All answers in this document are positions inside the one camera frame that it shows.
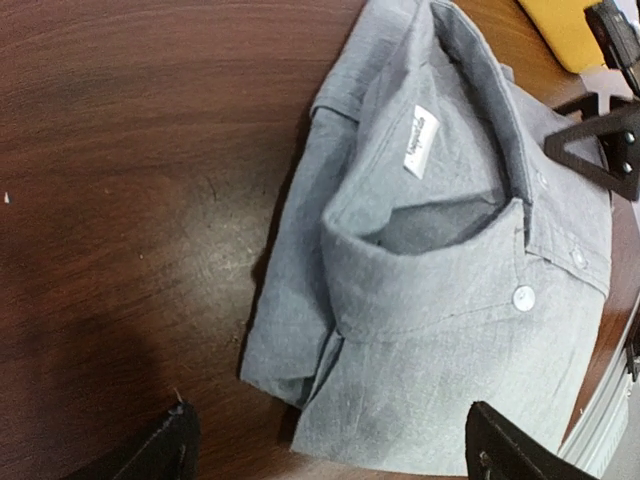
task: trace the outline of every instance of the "gray dress shirt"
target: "gray dress shirt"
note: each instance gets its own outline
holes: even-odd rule
[[[446,0],[370,0],[312,119],[241,372],[293,450],[465,475],[484,400],[556,451],[611,269],[609,193],[540,147],[569,121]]]

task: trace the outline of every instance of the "shirt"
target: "shirt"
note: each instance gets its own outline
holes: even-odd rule
[[[571,121],[446,0],[370,0],[311,114],[241,370],[292,449],[465,475],[482,400],[557,451],[611,270],[609,193],[541,149]]]

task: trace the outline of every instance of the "clothing label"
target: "clothing label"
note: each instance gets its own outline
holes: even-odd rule
[[[424,169],[427,166],[427,158],[436,136],[440,122],[436,117],[420,105],[416,105],[413,112],[413,124],[409,145],[404,157],[404,168],[422,180]]]

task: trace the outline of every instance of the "wooden table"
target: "wooden table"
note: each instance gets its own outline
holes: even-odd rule
[[[458,3],[524,88],[581,91],[512,0]],[[201,415],[200,479],[404,478],[289,453],[285,407],[236,378],[308,106],[362,4],[0,0],[0,479],[75,470],[174,389]],[[616,205],[581,404],[640,285]]]

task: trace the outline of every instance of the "shirt button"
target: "shirt button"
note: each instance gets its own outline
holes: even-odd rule
[[[528,285],[516,288],[513,292],[513,306],[521,312],[528,312],[536,304],[536,292]]]
[[[542,175],[541,172],[538,172],[536,177],[538,178],[538,183],[540,183],[540,185],[542,185],[542,188],[544,188],[545,190],[549,188],[549,182],[547,182],[547,177]]]
[[[571,251],[571,258],[573,258],[573,263],[575,263],[578,268],[587,268],[587,259],[584,258],[584,254],[579,247],[576,247]]]

